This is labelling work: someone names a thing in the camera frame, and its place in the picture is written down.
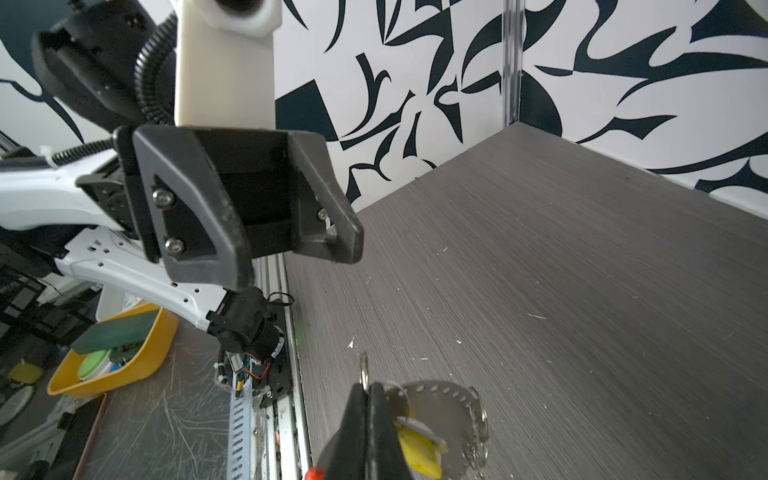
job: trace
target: yellow plastic basket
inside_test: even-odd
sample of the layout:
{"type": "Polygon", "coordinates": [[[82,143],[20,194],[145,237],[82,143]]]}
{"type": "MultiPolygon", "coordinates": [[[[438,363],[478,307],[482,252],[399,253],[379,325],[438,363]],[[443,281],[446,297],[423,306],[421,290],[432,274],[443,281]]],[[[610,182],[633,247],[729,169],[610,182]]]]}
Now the yellow plastic basket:
{"type": "Polygon", "coordinates": [[[174,341],[179,319],[166,309],[162,309],[152,303],[143,303],[132,309],[125,310],[109,319],[123,318],[139,313],[157,311],[154,321],[144,345],[141,346],[136,356],[126,363],[121,369],[108,373],[97,379],[81,382],[78,378],[78,369],[86,355],[78,355],[70,350],[64,361],[56,369],[56,373],[48,383],[49,395],[69,395],[76,399],[88,399],[92,396],[114,390],[123,385],[146,379],[160,368],[168,355],[171,343],[174,341]]]}

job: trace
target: silver bolt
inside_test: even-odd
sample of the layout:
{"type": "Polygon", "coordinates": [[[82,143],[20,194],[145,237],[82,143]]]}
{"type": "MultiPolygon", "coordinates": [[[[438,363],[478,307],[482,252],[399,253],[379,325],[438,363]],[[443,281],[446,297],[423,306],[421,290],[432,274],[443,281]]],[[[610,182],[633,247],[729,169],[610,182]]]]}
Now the silver bolt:
{"type": "Polygon", "coordinates": [[[168,240],[165,240],[165,251],[171,255],[178,255],[179,253],[183,253],[185,248],[187,248],[187,246],[184,245],[184,242],[178,238],[169,238],[168,240]]]}
{"type": "Polygon", "coordinates": [[[154,204],[158,207],[167,208],[174,204],[176,196],[164,188],[158,188],[152,192],[152,200],[154,200],[154,204]]]}

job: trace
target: green object in basket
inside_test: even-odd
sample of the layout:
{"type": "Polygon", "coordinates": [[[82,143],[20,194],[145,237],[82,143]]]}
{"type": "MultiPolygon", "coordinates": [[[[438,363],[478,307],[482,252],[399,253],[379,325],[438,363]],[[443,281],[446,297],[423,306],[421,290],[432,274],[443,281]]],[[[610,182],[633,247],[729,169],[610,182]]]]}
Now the green object in basket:
{"type": "Polygon", "coordinates": [[[85,330],[80,338],[72,342],[72,349],[78,354],[111,350],[123,345],[141,343],[152,330],[157,310],[133,316],[100,322],[85,330]]]}
{"type": "Polygon", "coordinates": [[[78,377],[84,379],[92,374],[94,370],[103,363],[104,359],[107,358],[107,355],[109,355],[108,350],[99,350],[98,352],[89,353],[88,356],[83,359],[83,363],[80,364],[78,377]]]}

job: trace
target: wall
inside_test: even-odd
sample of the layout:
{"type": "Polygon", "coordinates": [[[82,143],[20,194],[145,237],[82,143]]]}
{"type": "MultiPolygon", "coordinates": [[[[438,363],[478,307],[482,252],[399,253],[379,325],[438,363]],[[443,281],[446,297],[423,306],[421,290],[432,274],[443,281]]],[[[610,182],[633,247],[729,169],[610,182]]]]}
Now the wall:
{"type": "Polygon", "coordinates": [[[525,7],[525,123],[768,217],[768,2],[525,7]]]}
{"type": "MultiPolygon", "coordinates": [[[[156,22],[167,2],[142,0],[156,22]]],[[[356,210],[502,126],[502,0],[284,0],[275,33],[278,127],[326,136],[356,210]]],[[[0,19],[0,130],[33,150],[106,132],[41,91],[29,38],[68,15],[25,0],[0,19]]]]}

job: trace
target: metal corner post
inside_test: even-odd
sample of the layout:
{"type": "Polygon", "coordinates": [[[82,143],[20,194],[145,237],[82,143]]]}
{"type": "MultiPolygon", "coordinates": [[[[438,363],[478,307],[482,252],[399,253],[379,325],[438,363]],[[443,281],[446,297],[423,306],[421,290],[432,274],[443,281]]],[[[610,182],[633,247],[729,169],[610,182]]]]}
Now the metal corner post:
{"type": "Polygon", "coordinates": [[[520,118],[525,0],[502,0],[502,125],[520,118]]]}

